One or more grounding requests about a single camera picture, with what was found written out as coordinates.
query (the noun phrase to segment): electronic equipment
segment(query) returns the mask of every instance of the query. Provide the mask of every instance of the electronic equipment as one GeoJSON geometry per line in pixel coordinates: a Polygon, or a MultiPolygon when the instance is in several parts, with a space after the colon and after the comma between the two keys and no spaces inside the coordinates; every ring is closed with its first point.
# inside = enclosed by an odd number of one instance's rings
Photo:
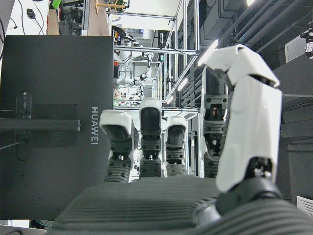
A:
{"type": "MultiPolygon", "coordinates": [[[[0,109],[13,111],[0,117],[21,121],[16,110],[25,104],[30,121],[80,120],[81,128],[30,128],[26,149],[0,150],[1,218],[54,219],[83,189],[103,182],[110,147],[98,123],[112,109],[112,78],[111,37],[6,37],[0,109]]],[[[16,133],[0,132],[0,147],[16,143],[16,133]]]]}

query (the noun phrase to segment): ceiling light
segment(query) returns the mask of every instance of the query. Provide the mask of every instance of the ceiling light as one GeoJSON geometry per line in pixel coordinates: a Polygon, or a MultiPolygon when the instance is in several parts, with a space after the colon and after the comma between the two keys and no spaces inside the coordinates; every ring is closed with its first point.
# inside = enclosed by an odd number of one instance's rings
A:
{"type": "Polygon", "coordinates": [[[170,104],[172,102],[172,100],[174,99],[174,96],[171,96],[168,101],[166,102],[167,104],[170,104]]]}
{"type": "Polygon", "coordinates": [[[198,66],[202,65],[205,62],[205,60],[207,60],[207,58],[210,56],[210,54],[217,47],[218,44],[219,44],[219,40],[216,39],[212,43],[212,45],[208,48],[208,50],[203,54],[203,56],[200,58],[200,60],[198,61],[198,66]]]}
{"type": "Polygon", "coordinates": [[[246,4],[247,4],[248,6],[251,6],[251,4],[254,3],[254,1],[255,1],[255,0],[246,0],[246,4]]]}
{"type": "Polygon", "coordinates": [[[185,78],[184,80],[182,80],[181,84],[178,86],[177,90],[181,91],[181,89],[186,85],[186,83],[188,82],[188,78],[185,78]]]}

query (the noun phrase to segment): gray ribbed surface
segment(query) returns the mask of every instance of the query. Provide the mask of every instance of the gray ribbed surface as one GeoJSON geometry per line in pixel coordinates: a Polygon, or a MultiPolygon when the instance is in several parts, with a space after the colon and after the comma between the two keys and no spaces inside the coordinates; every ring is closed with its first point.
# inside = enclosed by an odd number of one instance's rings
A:
{"type": "Polygon", "coordinates": [[[263,199],[245,204],[196,235],[312,235],[313,222],[282,200],[263,199]]]}
{"type": "Polygon", "coordinates": [[[188,175],[103,183],[77,196],[56,219],[54,228],[110,233],[195,227],[195,211],[218,194],[214,179],[188,175]]]}

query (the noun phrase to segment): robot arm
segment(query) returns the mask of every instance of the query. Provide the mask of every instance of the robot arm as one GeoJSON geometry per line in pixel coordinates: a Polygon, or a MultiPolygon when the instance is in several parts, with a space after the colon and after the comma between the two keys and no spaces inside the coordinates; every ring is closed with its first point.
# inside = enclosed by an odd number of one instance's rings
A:
{"type": "Polygon", "coordinates": [[[133,118],[122,111],[104,110],[99,125],[108,136],[111,145],[104,182],[127,183],[133,166],[133,118]]]}
{"type": "MultiPolygon", "coordinates": [[[[137,42],[132,36],[130,35],[126,35],[125,36],[125,46],[126,47],[143,47],[139,42],[137,42]]],[[[117,55],[117,53],[115,52],[113,55],[113,59],[116,62],[120,63],[120,66],[128,66],[129,63],[129,59],[134,59],[134,58],[138,58],[142,55],[142,52],[140,51],[120,51],[120,53],[117,55]]],[[[152,52],[148,52],[146,54],[147,57],[147,68],[145,70],[145,72],[143,74],[141,74],[141,76],[138,76],[136,78],[136,80],[138,81],[142,81],[142,80],[146,80],[147,78],[150,78],[152,75],[152,58],[153,58],[154,54],[152,52]]],[[[124,84],[129,84],[129,80],[123,81],[124,84]]]]}
{"type": "Polygon", "coordinates": [[[184,144],[187,121],[184,117],[171,116],[166,122],[166,171],[167,176],[186,175],[187,170],[184,161],[184,144]]]}
{"type": "Polygon", "coordinates": [[[243,179],[275,181],[282,93],[263,59],[243,45],[216,49],[204,61],[232,92],[230,119],[218,166],[217,186],[226,192],[243,179]]]}

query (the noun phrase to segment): air vent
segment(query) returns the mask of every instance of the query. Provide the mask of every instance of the air vent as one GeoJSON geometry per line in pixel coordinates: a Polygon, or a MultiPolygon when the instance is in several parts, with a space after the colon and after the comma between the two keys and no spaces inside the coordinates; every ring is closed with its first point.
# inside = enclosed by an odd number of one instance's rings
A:
{"type": "Polygon", "coordinates": [[[300,38],[300,36],[285,44],[286,63],[303,55],[305,53],[305,45],[305,39],[300,38]]]}
{"type": "Polygon", "coordinates": [[[313,200],[297,196],[297,205],[300,210],[308,213],[313,220],[313,200]]]}

